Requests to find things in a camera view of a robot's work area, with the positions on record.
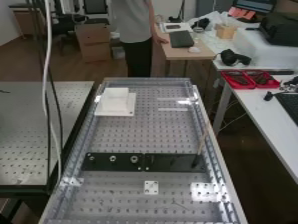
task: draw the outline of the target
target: red tray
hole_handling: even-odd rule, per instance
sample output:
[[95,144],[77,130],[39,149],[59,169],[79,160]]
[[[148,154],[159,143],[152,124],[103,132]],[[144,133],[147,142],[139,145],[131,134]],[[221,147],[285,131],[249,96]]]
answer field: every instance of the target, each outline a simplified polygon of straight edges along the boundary
[[225,78],[226,82],[230,84],[233,89],[254,89],[256,88],[256,82],[253,81],[253,79],[249,78],[249,76],[246,75],[244,71],[238,71],[238,70],[222,71],[221,75]]
[[[261,70],[246,70],[245,71],[249,78],[254,81],[257,88],[265,88],[265,89],[277,89],[280,88],[281,83],[273,78],[273,76]],[[252,75],[262,76],[266,79],[266,83],[258,83],[256,78],[252,77]]]

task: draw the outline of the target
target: laptop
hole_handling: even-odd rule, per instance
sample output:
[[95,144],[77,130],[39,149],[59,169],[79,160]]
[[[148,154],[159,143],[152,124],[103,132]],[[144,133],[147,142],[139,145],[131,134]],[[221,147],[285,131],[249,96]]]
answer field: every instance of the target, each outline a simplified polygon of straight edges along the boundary
[[194,41],[189,31],[185,30],[170,33],[170,44],[173,48],[193,47]]

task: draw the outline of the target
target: black pants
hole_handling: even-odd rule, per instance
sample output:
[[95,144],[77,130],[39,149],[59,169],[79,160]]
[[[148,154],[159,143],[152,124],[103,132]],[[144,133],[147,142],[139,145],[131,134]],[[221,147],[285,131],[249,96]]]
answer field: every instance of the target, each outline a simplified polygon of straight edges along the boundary
[[139,43],[123,43],[128,64],[128,77],[151,77],[152,38]]

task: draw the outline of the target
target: white shirt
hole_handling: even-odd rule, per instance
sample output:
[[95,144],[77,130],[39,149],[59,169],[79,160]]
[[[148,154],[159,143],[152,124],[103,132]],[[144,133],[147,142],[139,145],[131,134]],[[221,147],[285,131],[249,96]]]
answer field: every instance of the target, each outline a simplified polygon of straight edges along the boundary
[[120,40],[144,42],[152,37],[148,0],[112,0]]

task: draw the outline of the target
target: red object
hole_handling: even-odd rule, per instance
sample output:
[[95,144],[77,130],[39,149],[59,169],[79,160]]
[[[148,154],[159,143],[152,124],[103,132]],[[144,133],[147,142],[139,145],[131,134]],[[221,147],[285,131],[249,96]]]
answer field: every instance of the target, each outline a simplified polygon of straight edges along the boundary
[[238,14],[238,17],[241,18],[245,17],[246,13],[248,13],[248,10],[242,9],[241,13]]
[[233,16],[233,17],[238,17],[241,11],[242,11],[241,9],[236,8],[236,10],[234,10],[232,16]]
[[236,7],[232,7],[230,10],[229,10],[229,15],[230,16],[233,15],[234,11],[236,11]]
[[244,16],[244,18],[250,20],[253,18],[254,14],[256,14],[254,11],[249,11],[248,14]]
[[264,88],[264,89],[280,88],[281,83],[273,78],[273,76],[268,72],[261,70],[246,70],[245,74],[254,81],[257,88]]
[[230,84],[233,89],[254,89],[256,82],[249,78],[244,71],[233,70],[233,71],[222,71],[222,77],[226,82]]

